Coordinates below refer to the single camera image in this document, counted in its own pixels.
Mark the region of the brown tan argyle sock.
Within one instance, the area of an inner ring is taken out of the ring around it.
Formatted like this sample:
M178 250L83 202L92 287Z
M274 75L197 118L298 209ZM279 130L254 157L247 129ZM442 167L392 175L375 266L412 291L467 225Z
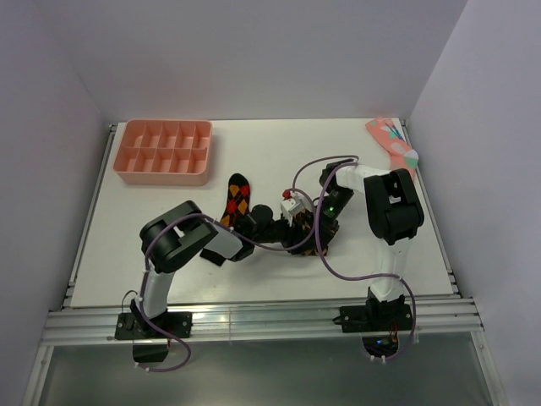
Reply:
M300 217L312 217L314 219L314 213L313 212L303 212L303 213L300 213L298 215L296 215L294 217L294 219L299 219ZM312 234L314 236L314 241L315 241L315 255L314 256L318 256L318 252L317 252L317 244L316 244L316 232L313 230L314 228L314 224L313 224L313 227L312 227ZM329 244L328 245L321 245L320 244L320 248L322 250L322 253L323 253L323 256L326 256L328 251L329 251Z

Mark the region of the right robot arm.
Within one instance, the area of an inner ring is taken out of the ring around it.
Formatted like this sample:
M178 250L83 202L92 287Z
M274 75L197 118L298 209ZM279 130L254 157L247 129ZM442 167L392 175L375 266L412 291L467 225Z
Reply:
M385 329L404 308L404 292L411 290L403 279L407 253L424 223L413 178L404 168L380 170L347 159L326 165L320 184L313 230L323 262L323 226L336 221L354 193L364 195L369 227L377 239L375 270L366 277L370 281L366 320L374 329Z

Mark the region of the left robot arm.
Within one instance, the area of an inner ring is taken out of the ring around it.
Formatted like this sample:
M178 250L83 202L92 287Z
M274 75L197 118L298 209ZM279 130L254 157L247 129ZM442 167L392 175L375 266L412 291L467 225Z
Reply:
M225 261L245 259L260 245L269 249L280 244L286 252L300 254L314 245L312 224L310 210L276 220L265 205L216 222L191 200L147 223L139 233L145 255L143 281L130 304L135 331L142 337L174 331L167 314L169 290L174 273L196 255L221 266Z

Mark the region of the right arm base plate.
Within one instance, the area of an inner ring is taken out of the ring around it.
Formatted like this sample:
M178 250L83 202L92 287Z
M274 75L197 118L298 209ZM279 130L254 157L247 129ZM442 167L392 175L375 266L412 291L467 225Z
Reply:
M344 333L410 331L413 313L408 304L378 304L342 306L332 319Z

